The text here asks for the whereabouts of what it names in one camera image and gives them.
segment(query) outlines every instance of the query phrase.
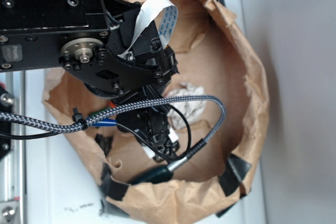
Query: label on motor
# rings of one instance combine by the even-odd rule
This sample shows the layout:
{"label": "label on motor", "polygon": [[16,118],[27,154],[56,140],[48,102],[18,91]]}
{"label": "label on motor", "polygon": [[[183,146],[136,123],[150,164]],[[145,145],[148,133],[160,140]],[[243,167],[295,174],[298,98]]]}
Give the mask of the label on motor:
{"label": "label on motor", "polygon": [[5,45],[1,46],[2,57],[6,62],[22,61],[22,46],[21,45]]}

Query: blue wire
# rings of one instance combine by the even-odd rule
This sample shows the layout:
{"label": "blue wire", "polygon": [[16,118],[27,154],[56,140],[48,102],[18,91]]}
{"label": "blue wire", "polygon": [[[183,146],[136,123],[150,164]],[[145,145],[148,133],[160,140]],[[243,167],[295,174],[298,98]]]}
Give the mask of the blue wire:
{"label": "blue wire", "polygon": [[93,127],[104,127],[104,126],[116,126],[117,121],[113,119],[104,119],[96,124]]}

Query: screw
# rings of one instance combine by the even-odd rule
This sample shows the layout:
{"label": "screw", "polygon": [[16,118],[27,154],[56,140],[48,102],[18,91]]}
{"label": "screw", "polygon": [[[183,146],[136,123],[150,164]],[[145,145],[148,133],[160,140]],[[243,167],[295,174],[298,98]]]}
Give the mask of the screw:
{"label": "screw", "polygon": [[4,107],[9,107],[14,103],[14,97],[11,94],[3,93],[0,97],[0,103]]}
{"label": "screw", "polygon": [[123,97],[124,95],[125,95],[124,91],[122,91],[122,90],[118,91],[118,96]]}
{"label": "screw", "polygon": [[99,36],[100,36],[100,37],[106,37],[106,36],[108,36],[108,34],[109,34],[108,31],[101,31],[101,32],[99,33]]}
{"label": "screw", "polygon": [[14,0],[3,0],[3,1],[2,1],[2,5],[3,5],[5,8],[10,9],[10,8],[13,8],[13,7],[14,7],[15,2],[14,2]]}
{"label": "screw", "polygon": [[71,68],[71,62],[66,60],[63,62],[63,67],[66,69],[66,70],[69,70]]}
{"label": "screw", "polygon": [[9,41],[9,39],[7,38],[7,37],[5,37],[5,36],[0,36],[0,43],[6,43],[6,42],[8,42]]}
{"label": "screw", "polygon": [[79,60],[80,60],[80,63],[86,64],[90,62],[90,57],[88,54],[82,54],[81,56],[79,56]]}
{"label": "screw", "polygon": [[158,78],[156,82],[161,85],[164,83],[164,80],[162,78]]}
{"label": "screw", "polygon": [[74,67],[73,67],[73,70],[74,70],[75,72],[79,72],[81,69],[82,69],[82,68],[81,68],[80,65],[74,65]]}
{"label": "screw", "polygon": [[159,78],[161,77],[161,73],[159,71],[154,72],[154,78]]}
{"label": "screw", "polygon": [[113,87],[113,89],[116,90],[116,91],[120,89],[120,86],[119,86],[119,84],[117,84],[117,83],[114,84],[112,87]]}
{"label": "screw", "polygon": [[3,144],[3,145],[2,145],[2,149],[3,149],[4,151],[9,150],[9,144]]}
{"label": "screw", "polygon": [[5,69],[7,69],[7,68],[11,68],[11,67],[12,67],[12,65],[11,65],[11,64],[8,64],[8,63],[6,63],[6,64],[2,64],[2,65],[1,65],[1,67],[2,67],[2,68],[5,68]]}
{"label": "screw", "polygon": [[75,9],[79,5],[78,0],[67,0],[67,2],[71,9]]}
{"label": "screw", "polygon": [[35,35],[29,35],[26,37],[26,41],[28,42],[34,42],[37,40],[37,37]]}
{"label": "screw", "polygon": [[105,54],[105,51],[102,51],[102,52],[99,52],[98,53],[98,59],[106,59],[106,54]]}
{"label": "screw", "polygon": [[5,221],[10,223],[14,216],[15,216],[15,210],[11,207],[6,207],[3,211],[2,211],[2,216],[4,217]]}
{"label": "screw", "polygon": [[153,51],[158,51],[161,48],[161,45],[158,42],[154,42],[154,43],[151,43],[151,48]]}

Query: black screw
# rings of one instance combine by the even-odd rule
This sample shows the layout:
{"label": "black screw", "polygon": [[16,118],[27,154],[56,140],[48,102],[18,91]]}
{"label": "black screw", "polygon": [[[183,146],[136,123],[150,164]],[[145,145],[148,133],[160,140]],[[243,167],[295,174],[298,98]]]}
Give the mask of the black screw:
{"label": "black screw", "polygon": [[69,70],[71,68],[71,61],[69,60],[66,60],[63,62],[63,67],[66,69],[66,70]]}
{"label": "black screw", "polygon": [[75,9],[79,5],[78,0],[67,0],[67,3],[71,9]]}
{"label": "black screw", "polygon": [[164,80],[162,78],[158,78],[156,82],[161,85],[164,83]]}
{"label": "black screw", "polygon": [[73,67],[73,70],[74,70],[75,72],[79,72],[81,69],[82,69],[82,68],[81,68],[80,65],[74,65],[74,67]]}
{"label": "black screw", "polygon": [[102,51],[102,52],[99,52],[98,53],[98,59],[106,59],[106,54],[105,54],[105,51]]}
{"label": "black screw", "polygon": [[3,0],[2,1],[2,5],[7,8],[7,9],[10,9],[10,8],[13,8],[14,5],[15,5],[15,2],[14,0]]}
{"label": "black screw", "polygon": [[119,84],[117,84],[117,83],[114,84],[112,87],[113,87],[113,89],[116,90],[116,91],[120,90],[120,86],[119,86]]}
{"label": "black screw", "polygon": [[118,91],[118,96],[123,97],[124,95],[125,95],[124,91],[122,91],[122,90]]}
{"label": "black screw", "polygon": [[155,71],[154,72],[154,78],[159,78],[159,77],[161,77],[160,71]]}
{"label": "black screw", "polygon": [[35,35],[28,35],[26,37],[26,41],[28,41],[28,42],[34,42],[36,40],[37,40],[37,37]]}
{"label": "black screw", "polygon": [[153,42],[151,43],[151,48],[153,51],[158,51],[161,48],[161,45],[159,42]]}

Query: white wall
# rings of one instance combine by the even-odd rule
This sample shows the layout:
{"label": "white wall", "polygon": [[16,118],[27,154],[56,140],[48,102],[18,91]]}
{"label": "white wall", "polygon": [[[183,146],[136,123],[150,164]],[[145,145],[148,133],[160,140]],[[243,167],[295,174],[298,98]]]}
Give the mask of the white wall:
{"label": "white wall", "polygon": [[268,74],[268,223],[336,223],[336,1],[242,0]]}

